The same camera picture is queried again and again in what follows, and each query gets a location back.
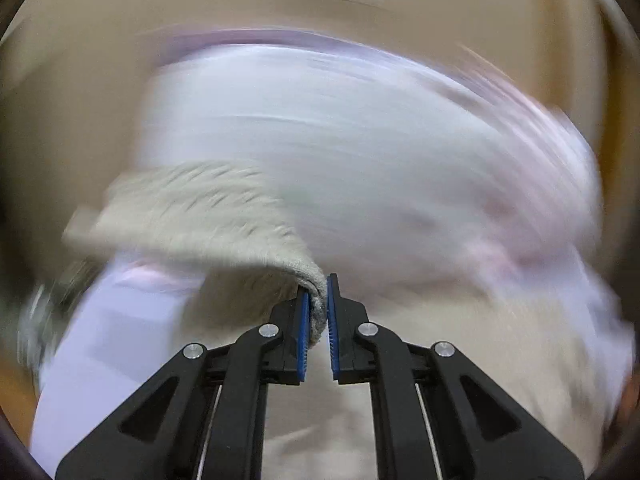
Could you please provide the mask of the white pink floral duvet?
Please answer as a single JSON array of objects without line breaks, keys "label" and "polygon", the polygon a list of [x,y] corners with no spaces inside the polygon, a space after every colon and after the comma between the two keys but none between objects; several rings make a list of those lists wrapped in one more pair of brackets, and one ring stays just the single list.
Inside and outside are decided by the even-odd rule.
[{"label": "white pink floral duvet", "polygon": [[601,232],[593,152],[488,64],[293,29],[162,38],[137,163],[251,162],[355,287],[492,281]]}]

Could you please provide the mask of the cream cable-knit sweater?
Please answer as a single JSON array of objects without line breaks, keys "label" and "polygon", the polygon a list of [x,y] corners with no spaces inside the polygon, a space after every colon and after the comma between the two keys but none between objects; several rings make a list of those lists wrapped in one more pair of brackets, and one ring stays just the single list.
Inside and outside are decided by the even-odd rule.
[{"label": "cream cable-knit sweater", "polygon": [[128,257],[127,287],[187,296],[176,336],[210,344],[300,285],[318,342],[334,271],[412,341],[460,344],[593,471],[634,351],[576,247],[597,232],[596,201],[565,174],[534,205],[486,174],[199,162],[123,174],[65,238]]}]

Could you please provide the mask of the lavender bed sheet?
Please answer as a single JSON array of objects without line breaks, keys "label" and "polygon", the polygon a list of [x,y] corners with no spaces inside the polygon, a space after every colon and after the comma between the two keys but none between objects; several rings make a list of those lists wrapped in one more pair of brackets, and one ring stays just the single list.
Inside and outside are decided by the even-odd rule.
[{"label": "lavender bed sheet", "polygon": [[29,449],[47,474],[183,347],[184,306],[203,283],[130,255],[107,263],[44,369]]}]

